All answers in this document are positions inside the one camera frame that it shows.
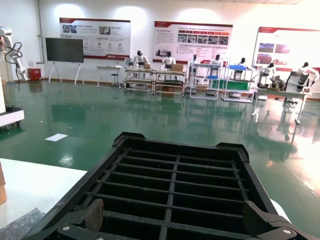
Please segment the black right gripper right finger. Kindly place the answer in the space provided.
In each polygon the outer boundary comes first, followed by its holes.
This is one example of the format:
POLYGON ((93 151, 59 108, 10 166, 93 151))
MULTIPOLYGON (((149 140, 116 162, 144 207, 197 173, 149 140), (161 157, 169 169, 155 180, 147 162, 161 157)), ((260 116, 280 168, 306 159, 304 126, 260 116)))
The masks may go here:
POLYGON ((252 240, 316 240, 300 231, 284 217, 260 210, 252 201, 243 209, 244 226, 252 240))

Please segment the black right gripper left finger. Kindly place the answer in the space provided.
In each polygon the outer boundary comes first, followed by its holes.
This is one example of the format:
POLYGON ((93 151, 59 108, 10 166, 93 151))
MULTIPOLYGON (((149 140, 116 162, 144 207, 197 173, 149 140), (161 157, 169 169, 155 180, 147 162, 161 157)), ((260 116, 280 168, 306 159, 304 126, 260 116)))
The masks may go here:
POLYGON ((53 227, 25 237, 26 240, 102 240, 104 203, 94 200, 84 210, 67 213, 53 227))

